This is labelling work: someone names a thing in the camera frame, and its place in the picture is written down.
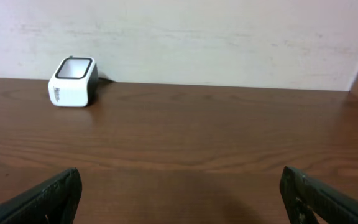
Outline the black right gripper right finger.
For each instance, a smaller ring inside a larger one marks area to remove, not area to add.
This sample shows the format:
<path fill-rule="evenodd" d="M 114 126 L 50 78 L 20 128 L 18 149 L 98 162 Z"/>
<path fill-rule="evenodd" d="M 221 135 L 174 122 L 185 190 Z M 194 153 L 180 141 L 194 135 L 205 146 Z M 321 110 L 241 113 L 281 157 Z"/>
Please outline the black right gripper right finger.
<path fill-rule="evenodd" d="M 358 201 L 292 166 L 283 169 L 280 193 L 291 224 L 358 224 Z"/>

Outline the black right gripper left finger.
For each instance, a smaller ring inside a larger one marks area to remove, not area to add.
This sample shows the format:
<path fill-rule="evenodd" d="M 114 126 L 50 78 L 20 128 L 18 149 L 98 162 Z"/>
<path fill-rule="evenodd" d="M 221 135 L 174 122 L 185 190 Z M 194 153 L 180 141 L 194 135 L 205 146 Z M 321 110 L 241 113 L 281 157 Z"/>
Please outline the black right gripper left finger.
<path fill-rule="evenodd" d="M 73 223 L 82 182 L 71 167 L 0 204 L 0 223 Z"/>

